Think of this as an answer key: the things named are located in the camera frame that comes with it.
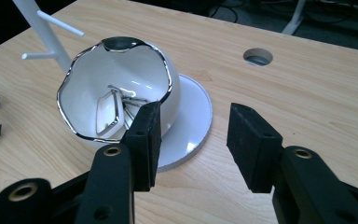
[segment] round white base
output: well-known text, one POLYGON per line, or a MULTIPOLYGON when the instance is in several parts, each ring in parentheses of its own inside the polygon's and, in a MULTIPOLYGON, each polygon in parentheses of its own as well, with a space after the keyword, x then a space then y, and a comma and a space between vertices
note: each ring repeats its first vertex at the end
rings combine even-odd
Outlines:
POLYGON ((158 172, 190 160, 203 146, 212 125, 212 102, 205 89, 191 77, 179 75, 181 101, 178 117, 162 136, 158 172))

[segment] wooden table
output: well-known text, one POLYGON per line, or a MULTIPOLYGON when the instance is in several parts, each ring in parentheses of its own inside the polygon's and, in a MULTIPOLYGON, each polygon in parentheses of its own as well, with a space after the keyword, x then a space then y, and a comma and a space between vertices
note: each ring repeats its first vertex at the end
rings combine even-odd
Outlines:
MULTIPOLYGON (((212 98, 205 146, 159 173, 150 192, 135 193, 137 223, 277 222, 271 195, 247 189, 226 147, 231 103, 254 108, 284 146, 313 149, 358 188, 358 50, 123 0, 77 0, 54 16, 85 32, 78 37, 53 27, 72 58, 107 37, 141 38, 212 98), (272 63, 245 62, 242 54, 253 48, 271 52, 272 63)), ((58 112, 61 68, 54 60, 21 59, 44 50, 33 29, 0 46, 0 191, 31 177, 56 187, 88 171, 93 160, 95 149, 58 112)))

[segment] wooden tabletop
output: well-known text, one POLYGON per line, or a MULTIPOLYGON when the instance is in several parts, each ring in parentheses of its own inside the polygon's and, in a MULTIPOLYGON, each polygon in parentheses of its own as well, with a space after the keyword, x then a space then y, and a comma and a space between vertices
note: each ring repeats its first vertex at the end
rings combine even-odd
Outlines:
MULTIPOLYGON (((123 0, 77 0, 54 15, 85 32, 52 26, 71 58, 111 36, 154 43, 213 103, 211 133, 190 161, 158 173, 135 193, 137 223, 276 223, 271 194, 250 192, 226 147, 231 103, 254 108, 283 137, 308 147, 337 177, 358 188, 358 50, 123 0), (266 66, 247 49, 268 50, 266 66)), ((24 178, 52 187, 88 171, 95 149, 76 137, 57 108, 64 72, 33 29, 0 46, 0 191, 24 178)))

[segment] floor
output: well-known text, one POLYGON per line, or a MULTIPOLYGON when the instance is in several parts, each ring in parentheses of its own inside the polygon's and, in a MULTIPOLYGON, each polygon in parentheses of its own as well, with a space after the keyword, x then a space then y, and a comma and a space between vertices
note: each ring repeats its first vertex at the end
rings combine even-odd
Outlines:
MULTIPOLYGON (((358 49, 358 3, 351 7, 350 1, 355 0, 308 0, 293 35, 358 49)), ((208 16, 280 33, 295 8, 293 0, 226 0, 211 8, 208 16)))

